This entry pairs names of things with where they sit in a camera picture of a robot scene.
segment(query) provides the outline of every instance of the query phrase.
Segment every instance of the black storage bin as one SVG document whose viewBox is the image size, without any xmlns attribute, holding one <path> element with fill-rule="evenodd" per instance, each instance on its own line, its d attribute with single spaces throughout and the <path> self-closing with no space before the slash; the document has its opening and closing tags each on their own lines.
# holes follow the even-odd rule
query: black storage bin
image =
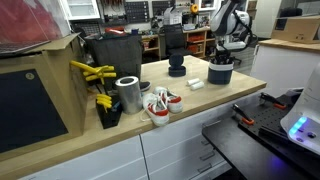
<svg viewBox="0 0 320 180">
<path fill-rule="evenodd" d="M 115 67 L 117 77 L 105 79 L 107 90 L 112 90 L 112 84 L 121 77 L 136 76 L 140 79 L 143 53 L 141 35 L 87 39 L 86 42 L 98 66 Z"/>
</svg>

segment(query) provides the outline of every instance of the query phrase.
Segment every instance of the yellow handle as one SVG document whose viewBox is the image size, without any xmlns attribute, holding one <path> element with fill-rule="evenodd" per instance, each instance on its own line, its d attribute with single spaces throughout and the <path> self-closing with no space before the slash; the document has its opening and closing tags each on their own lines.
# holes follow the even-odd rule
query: yellow handle
<svg viewBox="0 0 320 180">
<path fill-rule="evenodd" d="M 111 97 L 105 94 L 97 94 L 97 98 L 105 98 L 105 99 L 111 100 Z"/>
<path fill-rule="evenodd" d="M 117 74 L 116 73 L 103 73 L 103 77 L 116 77 Z M 91 75 L 91 76 L 88 76 L 86 77 L 86 81 L 92 81 L 92 80 L 95 80 L 95 79 L 99 79 L 101 77 L 98 77 L 97 75 Z"/>
<path fill-rule="evenodd" d="M 74 66 L 77 66 L 78 68 L 81 68 L 81 69 L 84 69 L 92 74 L 95 74 L 97 73 L 97 71 L 95 70 L 95 68 L 93 67 L 90 67 L 88 65 L 85 65 L 85 64 L 82 64 L 82 63 L 79 63 L 77 61 L 70 61 L 70 64 L 71 65 L 74 65 Z"/>
<path fill-rule="evenodd" d="M 109 104 L 109 103 L 106 103 L 106 102 L 104 102 L 104 101 L 97 101 L 97 104 L 100 104 L 100 105 L 102 105 L 102 106 L 104 106 L 105 108 L 111 108 L 112 106 L 111 106 L 111 104 Z"/>
<path fill-rule="evenodd" d="M 94 69 L 96 70 L 96 72 L 99 72 L 101 69 L 103 69 L 103 72 L 105 72 L 105 71 L 114 71 L 114 67 L 113 66 L 102 66 L 102 67 L 96 67 Z M 91 74 L 94 74 L 94 73 L 87 72 L 87 71 L 83 72 L 84 76 L 89 76 Z"/>
<path fill-rule="evenodd" d="M 103 102 L 105 104 L 111 104 L 110 100 L 104 99 L 104 98 L 97 98 L 97 101 Z"/>
<path fill-rule="evenodd" d="M 79 63 L 77 61 L 70 61 L 70 64 L 87 71 L 87 73 L 83 73 L 85 76 L 90 75 L 90 74 L 94 74 L 92 77 L 87 77 L 86 81 L 91 81 L 91 80 L 95 80 L 95 79 L 100 78 L 101 83 L 104 85 L 104 78 L 105 77 L 116 77 L 117 76 L 116 73 L 104 73 L 104 71 L 109 71 L 109 70 L 114 69 L 113 66 L 102 66 L 102 67 L 98 67 L 98 68 L 93 68 L 88 65 Z"/>
</svg>

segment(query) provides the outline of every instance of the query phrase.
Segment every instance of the floor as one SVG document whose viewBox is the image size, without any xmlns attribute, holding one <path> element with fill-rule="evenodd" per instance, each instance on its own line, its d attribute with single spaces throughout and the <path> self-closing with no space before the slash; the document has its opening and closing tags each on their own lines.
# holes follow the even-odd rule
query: floor
<svg viewBox="0 0 320 180">
<path fill-rule="evenodd" d="M 238 64 L 238 62 L 235 63 L 234 70 L 249 76 L 254 59 L 253 52 L 254 48 L 248 47 L 244 51 L 231 53 L 232 56 L 235 56 L 236 58 L 242 60 L 240 65 Z"/>
</svg>

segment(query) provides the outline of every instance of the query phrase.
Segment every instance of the cylindrical container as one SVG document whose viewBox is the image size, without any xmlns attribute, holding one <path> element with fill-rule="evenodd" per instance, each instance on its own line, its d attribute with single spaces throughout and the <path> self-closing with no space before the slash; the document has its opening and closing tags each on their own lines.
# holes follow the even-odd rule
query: cylindrical container
<svg viewBox="0 0 320 180">
<path fill-rule="evenodd" d="M 208 81 L 212 84 L 229 84 L 233 70 L 232 64 L 209 63 Z"/>
<path fill-rule="evenodd" d="M 132 35 L 138 35 L 139 34 L 139 29 L 131 29 L 131 34 Z"/>
<path fill-rule="evenodd" d="M 199 79 L 199 78 L 190 79 L 190 80 L 187 81 L 187 85 L 188 85 L 188 86 L 191 86 L 191 85 L 196 84 L 196 83 L 198 83 L 198 82 L 200 82 L 200 79 Z"/>
<path fill-rule="evenodd" d="M 190 86 L 192 91 L 195 91 L 195 90 L 203 88 L 203 87 L 204 87 L 204 82 L 202 82 L 202 81 Z"/>
<path fill-rule="evenodd" d="M 135 114 L 142 109 L 142 98 L 139 79 L 135 76 L 127 76 L 116 81 L 123 112 Z"/>
</svg>

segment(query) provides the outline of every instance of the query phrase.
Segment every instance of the white wall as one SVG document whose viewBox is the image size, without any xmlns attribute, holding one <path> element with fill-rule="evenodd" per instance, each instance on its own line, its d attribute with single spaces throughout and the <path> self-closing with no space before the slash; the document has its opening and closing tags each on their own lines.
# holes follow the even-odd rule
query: white wall
<svg viewBox="0 0 320 180">
<path fill-rule="evenodd" d="M 252 31 L 258 37 L 270 38 L 281 0 L 257 0 L 257 14 Z"/>
</svg>

